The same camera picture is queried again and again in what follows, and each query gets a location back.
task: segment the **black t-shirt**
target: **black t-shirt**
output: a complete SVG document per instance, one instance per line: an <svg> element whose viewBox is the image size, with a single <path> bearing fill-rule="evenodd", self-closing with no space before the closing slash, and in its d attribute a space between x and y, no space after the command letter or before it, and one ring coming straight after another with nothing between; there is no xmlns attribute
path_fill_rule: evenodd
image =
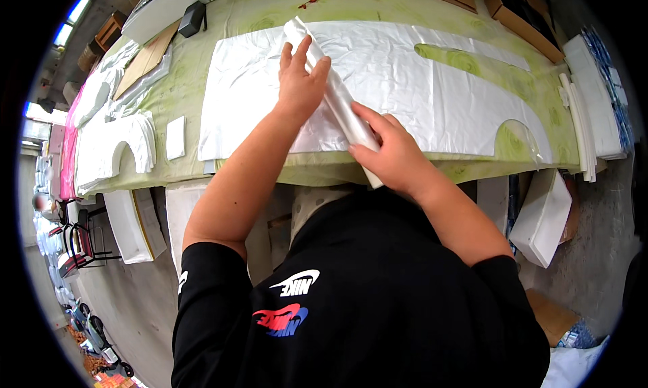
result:
<svg viewBox="0 0 648 388"><path fill-rule="evenodd" d="M214 243L186 248L182 271L173 387L532 387L549 365L514 260L466 266L381 190L323 206L255 288Z"/></svg>

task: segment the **t-shirt sleeve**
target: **t-shirt sleeve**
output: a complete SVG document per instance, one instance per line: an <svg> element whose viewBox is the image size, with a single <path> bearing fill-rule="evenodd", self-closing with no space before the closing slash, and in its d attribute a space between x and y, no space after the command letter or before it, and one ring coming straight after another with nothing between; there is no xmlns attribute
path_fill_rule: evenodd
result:
<svg viewBox="0 0 648 388"><path fill-rule="evenodd" d="M472 269L490 288L498 304L512 375L524 381L525 386L541 386L549 368L549 342L535 320L515 260L497 256L475 264Z"/></svg>
<svg viewBox="0 0 648 388"><path fill-rule="evenodd" d="M184 250L172 340L172 387L203 387L209 381L235 378L231 373L237 368L228 365L242 356L251 290L246 264L231 248L199 242Z"/></svg>

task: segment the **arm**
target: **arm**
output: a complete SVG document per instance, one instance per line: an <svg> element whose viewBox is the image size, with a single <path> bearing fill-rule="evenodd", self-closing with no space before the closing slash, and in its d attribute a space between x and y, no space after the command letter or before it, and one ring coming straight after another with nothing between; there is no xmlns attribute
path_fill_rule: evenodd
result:
<svg viewBox="0 0 648 388"><path fill-rule="evenodd" d="M352 145L349 152L390 189L405 192L423 208L443 246L468 266L495 256L513 257L495 224L423 155L401 123L359 103L353 111L382 138L380 151Z"/></svg>
<svg viewBox="0 0 648 388"><path fill-rule="evenodd" d="M215 242L247 260L247 234L268 202L299 128L324 95L330 58L322 58L309 75L304 65L311 42L306 36L294 56L291 44L284 46L279 101L207 185L187 222L183 250L197 242Z"/></svg>

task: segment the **hand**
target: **hand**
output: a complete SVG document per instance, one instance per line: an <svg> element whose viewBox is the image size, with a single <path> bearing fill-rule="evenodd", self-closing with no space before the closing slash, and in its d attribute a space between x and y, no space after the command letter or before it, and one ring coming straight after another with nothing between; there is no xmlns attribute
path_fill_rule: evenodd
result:
<svg viewBox="0 0 648 388"><path fill-rule="evenodd" d="M275 109L282 115L294 117L299 125L320 105L330 70L330 58L324 56L310 75L306 72L306 51L311 42L310 35L304 37L294 56L291 56L292 45L287 42L279 63L279 101Z"/></svg>
<svg viewBox="0 0 648 388"><path fill-rule="evenodd" d="M437 174L437 169L401 123L392 114L380 115L358 102L353 102L351 108L369 123L378 135L378 141L382 139L377 152L359 144L351 145L349 153L358 163L377 175L390 189L405 192L414 199L429 189L428 174Z"/></svg>

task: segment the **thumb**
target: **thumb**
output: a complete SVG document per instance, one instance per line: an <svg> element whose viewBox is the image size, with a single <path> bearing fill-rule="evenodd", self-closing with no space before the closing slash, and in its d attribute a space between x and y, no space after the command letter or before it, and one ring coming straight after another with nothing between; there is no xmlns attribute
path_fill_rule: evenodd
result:
<svg viewBox="0 0 648 388"><path fill-rule="evenodd" d="M317 82L326 82L329 70L330 58L328 56L324 56L322 57L322 59L318 60L310 75Z"/></svg>
<svg viewBox="0 0 648 388"><path fill-rule="evenodd" d="M366 146L359 144L349 145L349 153L361 166L366 167L369 171L374 172L374 168L378 165L378 153L369 149Z"/></svg>

